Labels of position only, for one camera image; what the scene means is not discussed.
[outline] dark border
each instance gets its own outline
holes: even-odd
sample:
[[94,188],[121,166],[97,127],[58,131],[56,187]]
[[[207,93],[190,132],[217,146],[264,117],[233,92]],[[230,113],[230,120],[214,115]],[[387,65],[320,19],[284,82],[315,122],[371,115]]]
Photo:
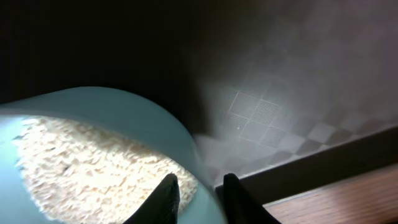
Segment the dark border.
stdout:
[[[398,163],[398,127],[241,179],[261,204]],[[223,201],[223,186],[216,188]]]

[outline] brown wood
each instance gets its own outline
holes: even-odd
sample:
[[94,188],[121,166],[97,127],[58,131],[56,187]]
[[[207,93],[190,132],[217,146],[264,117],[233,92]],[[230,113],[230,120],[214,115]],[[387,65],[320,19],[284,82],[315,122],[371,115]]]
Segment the brown wood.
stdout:
[[265,207],[281,223],[398,222],[398,166]]

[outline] checkered pattern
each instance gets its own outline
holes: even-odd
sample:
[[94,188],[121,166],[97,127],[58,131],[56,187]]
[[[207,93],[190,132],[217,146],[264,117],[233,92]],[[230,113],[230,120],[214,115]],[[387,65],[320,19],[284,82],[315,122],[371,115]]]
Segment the checkered pattern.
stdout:
[[240,15],[241,26],[222,32],[239,37],[220,38],[236,45],[215,49],[220,62],[206,72],[216,74],[216,91],[201,86],[217,139],[201,152],[216,183],[228,172],[249,175],[396,125],[396,7],[257,4]]

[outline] rice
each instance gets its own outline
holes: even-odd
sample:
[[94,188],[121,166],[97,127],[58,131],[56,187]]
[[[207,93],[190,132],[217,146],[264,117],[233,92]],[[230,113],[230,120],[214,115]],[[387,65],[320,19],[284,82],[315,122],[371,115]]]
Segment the rice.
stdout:
[[123,223],[169,173],[178,177],[181,214],[197,180],[165,155],[76,121],[34,117],[14,140],[21,176],[39,210],[66,223]]

